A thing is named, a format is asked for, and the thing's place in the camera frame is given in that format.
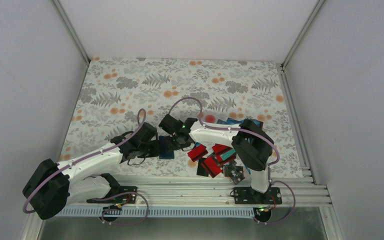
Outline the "dark blue card holder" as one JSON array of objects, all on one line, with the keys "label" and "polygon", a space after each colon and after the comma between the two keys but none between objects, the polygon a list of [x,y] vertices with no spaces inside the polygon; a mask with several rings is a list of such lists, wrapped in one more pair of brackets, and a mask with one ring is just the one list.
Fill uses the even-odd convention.
[{"label": "dark blue card holder", "polygon": [[159,159],[173,160],[175,158],[174,151],[171,149],[170,136],[159,136]]}]

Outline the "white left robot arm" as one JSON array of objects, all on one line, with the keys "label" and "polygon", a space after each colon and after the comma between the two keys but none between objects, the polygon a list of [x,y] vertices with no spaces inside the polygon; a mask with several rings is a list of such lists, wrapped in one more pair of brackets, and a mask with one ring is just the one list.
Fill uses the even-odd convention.
[{"label": "white left robot arm", "polygon": [[97,150],[56,163],[43,160],[22,190],[23,212],[47,220],[68,205],[119,197],[120,184],[106,171],[134,158],[158,155],[157,129],[144,122],[132,133],[116,136]]}]

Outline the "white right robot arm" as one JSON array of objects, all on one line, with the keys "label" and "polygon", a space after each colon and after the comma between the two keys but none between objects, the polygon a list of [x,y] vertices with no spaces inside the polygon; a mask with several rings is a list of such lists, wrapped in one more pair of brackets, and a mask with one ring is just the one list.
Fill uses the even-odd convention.
[{"label": "white right robot arm", "polygon": [[276,150],[274,141],[252,120],[237,124],[203,122],[197,118],[177,120],[168,115],[159,127],[170,136],[169,145],[178,150],[194,143],[212,143],[233,148],[250,170],[251,198],[258,204],[270,197],[269,157]]}]

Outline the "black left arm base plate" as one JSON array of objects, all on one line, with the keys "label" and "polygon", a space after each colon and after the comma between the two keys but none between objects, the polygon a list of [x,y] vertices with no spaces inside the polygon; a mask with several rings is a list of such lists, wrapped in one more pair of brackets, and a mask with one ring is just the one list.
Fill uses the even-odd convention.
[{"label": "black left arm base plate", "polygon": [[112,188],[102,198],[91,198],[87,199],[86,202],[88,204],[134,204],[137,190],[137,186],[120,186]]}]

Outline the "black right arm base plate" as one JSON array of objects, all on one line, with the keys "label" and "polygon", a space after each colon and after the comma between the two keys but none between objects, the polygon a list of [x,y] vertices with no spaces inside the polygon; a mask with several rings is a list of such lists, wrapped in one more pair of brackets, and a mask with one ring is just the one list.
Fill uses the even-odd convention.
[{"label": "black right arm base plate", "polygon": [[280,205],[283,203],[278,187],[269,187],[265,193],[258,192],[251,187],[234,187],[230,196],[237,205]]}]

